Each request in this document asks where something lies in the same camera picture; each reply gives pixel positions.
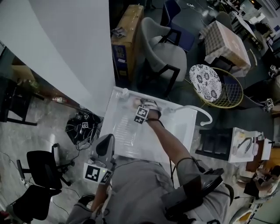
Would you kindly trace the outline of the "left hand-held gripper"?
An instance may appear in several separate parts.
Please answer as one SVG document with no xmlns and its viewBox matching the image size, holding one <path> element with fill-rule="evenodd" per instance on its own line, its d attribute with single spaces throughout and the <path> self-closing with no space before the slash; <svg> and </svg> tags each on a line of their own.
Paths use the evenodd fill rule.
<svg viewBox="0 0 280 224">
<path fill-rule="evenodd" d="M 89 156 L 84 163 L 83 179 L 97 184 L 106 184 L 110 181 L 116 167 L 113 158 L 115 137 L 113 134 L 103 135 L 95 141 L 94 152 L 99 157 Z"/>
</svg>

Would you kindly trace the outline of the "white sink with metal stand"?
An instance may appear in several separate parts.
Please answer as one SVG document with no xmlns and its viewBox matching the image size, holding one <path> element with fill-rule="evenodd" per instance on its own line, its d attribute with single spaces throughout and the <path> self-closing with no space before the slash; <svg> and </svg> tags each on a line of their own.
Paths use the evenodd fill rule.
<svg viewBox="0 0 280 224">
<path fill-rule="evenodd" d="M 169 162 L 167 154 L 149 125 L 146 122 L 138 124 L 133 120 L 136 109 L 130 106 L 131 98 L 156 101 L 162 112 L 160 121 L 164 127 L 177 137 L 187 150 L 190 150 L 196 124 L 196 110 L 186 108 L 164 115 L 165 108 L 176 109 L 181 106 L 135 91 L 129 91 L 126 98 L 122 98 L 121 95 L 122 88 L 114 87 L 100 133 L 101 136 L 110 133 L 115 136 L 116 155 L 160 163 Z"/>
</svg>

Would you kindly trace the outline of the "white curved faucet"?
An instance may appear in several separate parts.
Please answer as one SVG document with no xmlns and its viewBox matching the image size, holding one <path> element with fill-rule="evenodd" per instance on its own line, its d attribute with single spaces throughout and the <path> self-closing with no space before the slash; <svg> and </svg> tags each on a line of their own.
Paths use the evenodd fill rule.
<svg viewBox="0 0 280 224">
<path fill-rule="evenodd" d="M 193 106 L 193 105 L 185 105 L 185 106 L 181 106 L 179 108 L 170 108 L 170 107 L 167 107 L 163 110 L 163 114 L 166 115 L 166 114 L 169 114 L 169 113 L 176 113 L 176 111 L 178 110 L 182 110 L 182 109 L 193 109 L 193 110 L 196 110 L 196 111 L 199 111 L 201 112 L 202 114 L 204 114 L 205 116 L 208 117 L 209 121 L 206 121 L 206 122 L 200 122 L 200 125 L 201 126 L 205 126 L 205 125 L 209 125 L 212 123 L 213 121 L 213 118 L 212 116 L 205 110 L 199 108 L 199 107 L 196 107 L 196 106 Z"/>
</svg>

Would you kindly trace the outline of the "black office chair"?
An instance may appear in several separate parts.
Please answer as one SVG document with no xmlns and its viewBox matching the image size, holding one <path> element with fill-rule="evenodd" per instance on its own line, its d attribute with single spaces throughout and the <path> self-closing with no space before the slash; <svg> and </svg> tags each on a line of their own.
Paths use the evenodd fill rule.
<svg viewBox="0 0 280 224">
<path fill-rule="evenodd" d="M 17 168 L 22 179 L 25 174 L 31 174 L 35 184 L 48 189 L 62 189 L 62 182 L 71 186 L 71 181 L 67 181 L 63 174 L 68 171 L 69 166 L 74 166 L 74 160 L 67 164 L 57 165 L 55 161 L 55 149 L 60 145 L 52 145 L 51 151 L 36 150 L 27 153 L 28 168 L 23 168 L 21 161 L 17 160 Z"/>
<path fill-rule="evenodd" d="M 29 224 L 34 219 L 43 221 L 48 216 L 51 198 L 61 192 L 60 189 L 31 185 L 20 198 L 7 206 L 7 212 L 20 223 Z"/>
</svg>

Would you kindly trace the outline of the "round floral seat cushion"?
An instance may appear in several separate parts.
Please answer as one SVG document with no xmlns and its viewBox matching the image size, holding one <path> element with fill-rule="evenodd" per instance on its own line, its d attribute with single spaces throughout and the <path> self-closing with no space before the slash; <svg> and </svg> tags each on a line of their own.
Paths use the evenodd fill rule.
<svg viewBox="0 0 280 224">
<path fill-rule="evenodd" d="M 203 64 L 194 65 L 189 70 L 189 78 L 196 92 L 207 102 L 220 97 L 222 84 L 213 68 Z"/>
</svg>

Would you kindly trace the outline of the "black metal stand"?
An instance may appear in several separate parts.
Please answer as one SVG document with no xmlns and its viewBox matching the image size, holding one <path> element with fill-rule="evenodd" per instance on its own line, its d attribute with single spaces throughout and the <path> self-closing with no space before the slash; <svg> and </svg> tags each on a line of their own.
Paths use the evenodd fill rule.
<svg viewBox="0 0 280 224">
<path fill-rule="evenodd" d="M 11 79 L 0 76 L 0 122 L 36 126 L 37 123 L 26 121 L 33 97 L 44 100 L 43 97 L 17 85 Z"/>
</svg>

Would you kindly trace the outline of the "green bottle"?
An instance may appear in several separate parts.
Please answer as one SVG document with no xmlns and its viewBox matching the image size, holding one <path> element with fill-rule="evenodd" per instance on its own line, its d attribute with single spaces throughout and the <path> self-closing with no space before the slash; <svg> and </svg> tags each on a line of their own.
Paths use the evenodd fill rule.
<svg viewBox="0 0 280 224">
<path fill-rule="evenodd" d="M 39 84 L 35 80 L 20 80 L 19 85 L 26 88 L 37 91 L 39 89 Z"/>
</svg>

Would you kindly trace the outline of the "curved metal faucet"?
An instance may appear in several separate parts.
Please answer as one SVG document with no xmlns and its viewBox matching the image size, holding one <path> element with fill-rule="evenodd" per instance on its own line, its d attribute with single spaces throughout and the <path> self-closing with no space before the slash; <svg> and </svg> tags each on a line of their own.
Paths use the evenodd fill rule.
<svg viewBox="0 0 280 224">
<path fill-rule="evenodd" d="M 237 149 L 239 149 L 245 143 L 247 143 L 247 145 L 245 146 L 245 153 L 247 153 L 247 151 L 250 149 L 253 143 L 253 138 L 252 137 L 245 138 L 241 143 L 238 144 Z"/>
</svg>

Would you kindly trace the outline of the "blue upholstered chair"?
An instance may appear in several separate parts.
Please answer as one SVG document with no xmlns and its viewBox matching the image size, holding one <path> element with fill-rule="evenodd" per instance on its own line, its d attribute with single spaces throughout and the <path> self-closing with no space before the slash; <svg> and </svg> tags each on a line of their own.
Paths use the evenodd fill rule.
<svg viewBox="0 0 280 224">
<path fill-rule="evenodd" d="M 188 30 L 172 22 L 173 18 L 181 12 L 181 7 L 175 0 L 166 0 L 163 5 L 160 25 L 170 27 L 181 32 L 178 46 L 185 52 L 189 52 L 194 44 L 195 36 Z"/>
</svg>

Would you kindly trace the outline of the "dark grey chair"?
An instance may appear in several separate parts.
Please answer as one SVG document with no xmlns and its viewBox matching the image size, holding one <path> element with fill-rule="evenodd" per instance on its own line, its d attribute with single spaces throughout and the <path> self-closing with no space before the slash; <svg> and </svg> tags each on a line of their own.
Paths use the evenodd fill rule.
<svg viewBox="0 0 280 224">
<path fill-rule="evenodd" d="M 236 106 L 236 109 L 243 110 L 243 109 L 264 108 L 264 107 L 265 107 L 265 104 L 255 102 L 248 96 L 243 95 L 243 99 L 240 102 L 240 104 L 238 104 Z"/>
</svg>

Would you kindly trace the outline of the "white sink with black stand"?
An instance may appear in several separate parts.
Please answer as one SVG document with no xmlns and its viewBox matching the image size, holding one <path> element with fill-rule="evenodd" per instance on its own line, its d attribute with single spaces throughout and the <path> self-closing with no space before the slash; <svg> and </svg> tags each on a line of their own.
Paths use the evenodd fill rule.
<svg viewBox="0 0 280 224">
<path fill-rule="evenodd" d="M 262 133 L 258 131 L 246 131 L 237 127 L 227 129 L 210 129 L 200 130 L 202 144 L 201 149 L 195 151 L 196 154 L 203 155 L 210 158 L 215 158 L 229 163 L 241 163 L 253 161 L 254 155 L 252 154 L 253 144 L 260 137 L 263 137 Z M 232 155 L 232 147 L 238 146 L 245 138 L 238 138 L 239 133 L 244 133 L 245 138 L 252 137 L 253 143 L 250 149 L 245 153 L 245 146 L 243 144 L 237 151 L 237 154 Z"/>
</svg>

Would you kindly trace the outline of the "light grey chair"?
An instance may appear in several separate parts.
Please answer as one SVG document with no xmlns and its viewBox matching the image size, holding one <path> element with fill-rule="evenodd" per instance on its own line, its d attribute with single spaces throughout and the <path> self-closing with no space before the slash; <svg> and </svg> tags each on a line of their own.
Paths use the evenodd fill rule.
<svg viewBox="0 0 280 224">
<path fill-rule="evenodd" d="M 231 18 L 226 12 L 224 11 L 219 12 L 218 15 L 215 17 L 215 19 L 216 21 L 220 22 L 222 25 L 224 25 L 225 27 L 233 31 Z"/>
</svg>

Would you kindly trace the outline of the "pale wooden chair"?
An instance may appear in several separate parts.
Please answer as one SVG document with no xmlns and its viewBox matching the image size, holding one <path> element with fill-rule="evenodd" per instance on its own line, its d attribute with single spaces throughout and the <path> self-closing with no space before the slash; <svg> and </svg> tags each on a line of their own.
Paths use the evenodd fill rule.
<svg viewBox="0 0 280 224">
<path fill-rule="evenodd" d="M 251 49 L 249 49 L 247 51 L 247 53 L 248 53 L 248 57 L 249 57 L 249 60 L 250 60 L 250 63 L 251 63 L 251 68 L 257 67 L 258 66 L 258 61 L 257 61 L 257 58 L 256 58 L 254 52 Z"/>
</svg>

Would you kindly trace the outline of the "wooden cabinet with white top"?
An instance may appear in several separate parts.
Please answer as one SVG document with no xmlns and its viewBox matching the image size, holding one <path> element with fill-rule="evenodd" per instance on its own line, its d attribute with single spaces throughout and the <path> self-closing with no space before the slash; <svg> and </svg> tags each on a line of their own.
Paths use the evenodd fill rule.
<svg viewBox="0 0 280 224">
<path fill-rule="evenodd" d="M 245 171 L 255 173 L 257 168 L 270 169 L 274 166 L 280 166 L 280 147 L 274 147 L 274 142 L 265 138 L 264 140 L 256 140 L 258 152 L 254 156 L 253 161 L 247 162 Z"/>
</svg>

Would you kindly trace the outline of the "white square table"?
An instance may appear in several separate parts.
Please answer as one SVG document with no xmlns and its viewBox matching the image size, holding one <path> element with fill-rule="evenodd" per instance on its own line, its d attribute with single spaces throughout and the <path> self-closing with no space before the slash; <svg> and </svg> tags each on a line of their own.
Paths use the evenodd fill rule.
<svg viewBox="0 0 280 224">
<path fill-rule="evenodd" d="M 235 22 L 239 22 L 240 28 L 235 30 L 236 34 L 241 33 L 242 31 L 245 32 L 245 34 L 242 37 L 242 41 L 246 40 L 247 38 L 251 38 L 254 43 L 260 44 L 260 40 L 257 38 L 255 32 L 256 32 L 256 26 L 251 24 L 249 21 L 244 20 L 237 12 L 233 12 L 234 19 L 231 24 L 234 24 Z"/>
</svg>

